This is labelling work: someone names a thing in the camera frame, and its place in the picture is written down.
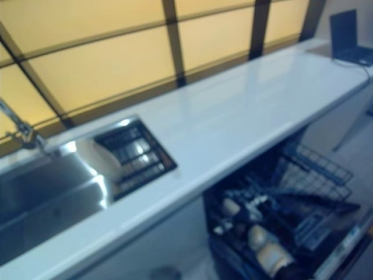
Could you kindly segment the robot right hand dark palm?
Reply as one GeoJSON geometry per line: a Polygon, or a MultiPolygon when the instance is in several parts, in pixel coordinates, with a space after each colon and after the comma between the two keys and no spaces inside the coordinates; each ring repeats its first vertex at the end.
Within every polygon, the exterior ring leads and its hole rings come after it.
{"type": "Polygon", "coordinates": [[[244,208],[233,214],[232,220],[235,233],[243,235],[251,225],[261,220],[261,216],[244,208]]]}

